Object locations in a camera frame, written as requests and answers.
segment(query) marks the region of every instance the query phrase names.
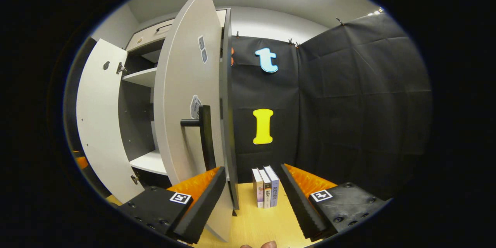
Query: hand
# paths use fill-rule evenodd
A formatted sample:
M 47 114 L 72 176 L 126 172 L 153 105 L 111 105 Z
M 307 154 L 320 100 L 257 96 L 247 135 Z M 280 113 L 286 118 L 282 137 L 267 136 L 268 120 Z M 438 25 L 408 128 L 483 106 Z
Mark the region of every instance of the hand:
M 251 246 L 250 245 L 243 245 L 240 248 L 251 248 Z M 277 248 L 276 241 L 270 241 L 270 242 L 264 243 L 262 245 L 262 247 L 260 247 L 260 248 Z

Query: door hinge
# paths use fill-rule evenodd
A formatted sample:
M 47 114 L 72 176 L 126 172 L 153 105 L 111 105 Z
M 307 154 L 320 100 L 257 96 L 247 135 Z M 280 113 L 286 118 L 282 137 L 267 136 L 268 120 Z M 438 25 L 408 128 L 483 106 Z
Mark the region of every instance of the door hinge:
M 131 179 L 133 180 L 134 184 L 138 185 L 138 180 L 139 180 L 138 177 L 131 176 Z
M 117 72 L 116 74 L 120 73 L 120 72 L 123 72 L 125 74 L 127 74 L 127 68 L 122 66 L 122 62 L 119 62 L 119 65 L 117 66 Z

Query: book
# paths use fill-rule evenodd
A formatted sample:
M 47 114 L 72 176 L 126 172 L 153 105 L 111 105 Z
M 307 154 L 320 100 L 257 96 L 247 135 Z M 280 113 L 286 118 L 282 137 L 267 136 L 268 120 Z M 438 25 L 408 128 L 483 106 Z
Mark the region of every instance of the book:
M 277 205 L 277 196 L 279 193 L 279 178 L 276 173 L 269 165 L 268 167 L 264 167 L 265 172 L 267 173 L 270 181 L 272 182 L 272 191 L 270 193 L 270 206 L 274 207 Z
M 253 172 L 252 178 L 253 178 L 253 190 L 255 191 L 255 195 L 257 197 L 257 207 L 263 208 L 264 207 L 264 182 L 262 180 L 262 176 L 260 175 L 260 172 L 258 168 L 251 169 Z
M 263 207 L 264 208 L 269 208 L 270 207 L 270 193 L 272 191 L 272 182 L 270 181 L 269 177 L 267 176 L 265 170 L 259 170 L 260 175 L 262 176 L 262 180 L 264 181 L 263 183 Z

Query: sticker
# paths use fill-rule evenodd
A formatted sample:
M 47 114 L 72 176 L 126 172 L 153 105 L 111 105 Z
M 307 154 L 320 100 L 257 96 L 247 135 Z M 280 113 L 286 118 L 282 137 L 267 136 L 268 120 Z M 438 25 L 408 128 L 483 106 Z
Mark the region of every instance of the sticker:
M 191 112 L 191 119 L 200 119 L 200 106 L 202 102 L 197 95 L 193 95 L 191 100 L 191 105 L 189 105 L 189 111 Z
M 272 59 L 276 58 L 276 54 L 271 52 L 268 47 L 257 50 L 255 55 L 260 57 L 260 66 L 267 73 L 275 73 L 279 68 L 272 64 Z
M 203 60 L 204 63 L 206 63 L 208 60 L 208 56 L 207 56 L 207 50 L 205 48 L 205 41 L 203 40 L 203 35 L 198 37 L 198 46 L 200 47 L 200 51 L 202 53 L 201 59 Z
M 188 194 L 174 193 L 174 195 L 172 195 L 172 198 L 170 199 L 170 201 L 186 204 L 190 198 L 191 198 L 191 195 L 188 195 Z
M 315 192 L 311 194 L 311 196 L 313 197 L 313 199 L 315 199 L 316 202 L 322 202 L 324 199 L 328 199 L 332 197 L 332 195 L 329 194 L 327 190 Z
M 207 59 L 208 59 L 208 57 L 207 57 L 207 50 L 203 50 L 201 53 L 202 53 L 201 54 L 202 55 L 201 57 L 203 59 L 203 62 L 206 63 L 207 62 Z

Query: finger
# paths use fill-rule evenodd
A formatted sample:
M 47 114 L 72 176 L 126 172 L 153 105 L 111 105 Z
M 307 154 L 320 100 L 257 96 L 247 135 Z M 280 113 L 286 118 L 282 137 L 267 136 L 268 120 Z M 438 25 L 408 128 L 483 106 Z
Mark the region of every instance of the finger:
M 264 243 L 261 248 L 277 248 L 276 241 Z

